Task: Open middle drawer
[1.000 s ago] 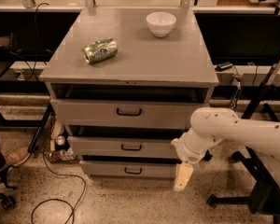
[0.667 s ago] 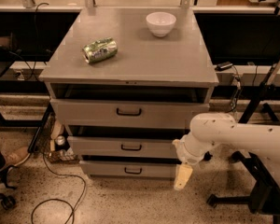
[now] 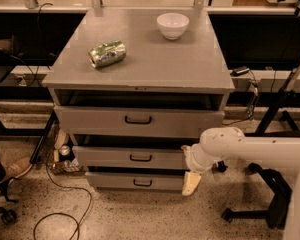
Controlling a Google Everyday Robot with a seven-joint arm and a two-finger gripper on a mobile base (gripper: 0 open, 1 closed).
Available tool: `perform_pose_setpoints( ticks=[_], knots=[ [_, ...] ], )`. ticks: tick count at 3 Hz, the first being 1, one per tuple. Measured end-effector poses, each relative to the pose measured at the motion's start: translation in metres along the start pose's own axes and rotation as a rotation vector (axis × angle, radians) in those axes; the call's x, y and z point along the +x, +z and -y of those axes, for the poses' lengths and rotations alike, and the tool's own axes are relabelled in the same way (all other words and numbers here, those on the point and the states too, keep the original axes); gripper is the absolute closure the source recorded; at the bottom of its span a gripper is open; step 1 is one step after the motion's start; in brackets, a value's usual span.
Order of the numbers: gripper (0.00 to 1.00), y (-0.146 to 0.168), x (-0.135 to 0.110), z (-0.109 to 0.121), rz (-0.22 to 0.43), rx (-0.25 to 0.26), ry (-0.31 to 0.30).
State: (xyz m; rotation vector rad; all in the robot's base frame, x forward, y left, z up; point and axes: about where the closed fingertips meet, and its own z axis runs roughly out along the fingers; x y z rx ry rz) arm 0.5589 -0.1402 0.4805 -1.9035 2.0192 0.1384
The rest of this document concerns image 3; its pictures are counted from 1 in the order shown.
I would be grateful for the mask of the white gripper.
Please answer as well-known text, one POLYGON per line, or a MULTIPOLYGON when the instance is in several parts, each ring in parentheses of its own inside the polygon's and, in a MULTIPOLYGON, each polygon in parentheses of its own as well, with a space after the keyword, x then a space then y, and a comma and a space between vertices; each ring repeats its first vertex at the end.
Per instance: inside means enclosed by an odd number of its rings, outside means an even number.
POLYGON ((185 155, 185 162, 191 172, 184 175, 182 194, 190 196, 198 187, 201 175, 210 170, 217 161, 214 156, 203 144, 197 143, 192 146, 182 145, 181 149, 185 155))

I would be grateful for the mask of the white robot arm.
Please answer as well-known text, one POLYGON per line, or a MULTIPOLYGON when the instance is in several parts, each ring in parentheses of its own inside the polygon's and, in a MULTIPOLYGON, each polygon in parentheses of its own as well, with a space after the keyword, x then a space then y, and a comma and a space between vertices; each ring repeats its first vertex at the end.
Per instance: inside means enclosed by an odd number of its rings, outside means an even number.
POLYGON ((300 138, 247 137, 236 127, 205 130, 199 142, 182 150, 188 170, 182 194, 191 195, 201 175, 217 162, 235 157, 249 162, 248 170, 259 174, 274 193, 266 210, 233 211, 227 208, 222 218, 264 219, 270 228, 284 231, 283 240, 300 240, 300 138))

